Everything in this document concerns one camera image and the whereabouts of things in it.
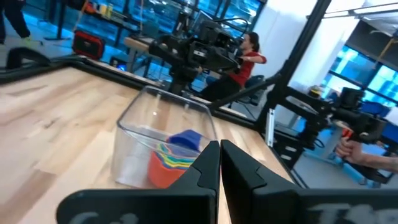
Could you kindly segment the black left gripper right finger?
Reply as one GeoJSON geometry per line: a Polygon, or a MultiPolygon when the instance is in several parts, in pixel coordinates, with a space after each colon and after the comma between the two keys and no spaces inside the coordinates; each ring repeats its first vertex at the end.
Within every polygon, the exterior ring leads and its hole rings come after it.
{"type": "Polygon", "coordinates": [[[221,142],[221,174],[232,223],[397,224],[397,191],[303,189],[221,142]]]}

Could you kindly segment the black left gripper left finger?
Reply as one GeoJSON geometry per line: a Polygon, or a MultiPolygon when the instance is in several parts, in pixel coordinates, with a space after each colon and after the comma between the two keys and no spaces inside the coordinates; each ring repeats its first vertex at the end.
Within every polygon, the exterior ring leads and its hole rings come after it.
{"type": "Polygon", "coordinates": [[[202,223],[218,221],[221,149],[212,141],[166,189],[86,189],[65,197],[57,223],[202,223]]]}

